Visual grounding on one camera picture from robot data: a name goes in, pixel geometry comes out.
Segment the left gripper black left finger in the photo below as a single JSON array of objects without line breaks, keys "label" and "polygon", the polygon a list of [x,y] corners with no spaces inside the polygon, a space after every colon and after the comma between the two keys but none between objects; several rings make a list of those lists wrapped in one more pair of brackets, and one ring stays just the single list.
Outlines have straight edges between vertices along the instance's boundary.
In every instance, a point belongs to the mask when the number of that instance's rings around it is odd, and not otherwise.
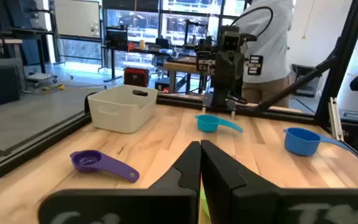
[{"label": "left gripper black left finger", "polygon": [[39,207],[39,223],[197,223],[201,145],[191,142],[147,189],[65,189]]}]

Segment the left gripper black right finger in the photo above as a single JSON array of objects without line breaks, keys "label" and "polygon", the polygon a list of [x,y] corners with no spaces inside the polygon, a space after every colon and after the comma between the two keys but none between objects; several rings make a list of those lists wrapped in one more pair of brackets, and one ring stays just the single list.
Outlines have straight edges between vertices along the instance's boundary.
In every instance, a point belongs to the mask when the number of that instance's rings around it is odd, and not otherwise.
[{"label": "left gripper black right finger", "polygon": [[358,189],[281,188],[211,141],[201,152],[212,223],[358,223]]}]

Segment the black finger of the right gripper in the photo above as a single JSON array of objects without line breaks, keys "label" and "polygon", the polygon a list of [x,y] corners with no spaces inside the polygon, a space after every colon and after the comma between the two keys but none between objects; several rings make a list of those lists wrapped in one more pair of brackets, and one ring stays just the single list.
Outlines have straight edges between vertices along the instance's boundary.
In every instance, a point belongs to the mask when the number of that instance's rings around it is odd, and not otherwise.
[{"label": "black finger of the right gripper", "polygon": [[238,80],[241,80],[244,74],[245,57],[240,52],[230,51],[229,59],[232,63],[231,68],[231,84],[230,87],[235,87]]},{"label": "black finger of the right gripper", "polygon": [[215,87],[225,87],[230,81],[230,61],[227,53],[219,52],[215,63]]}]

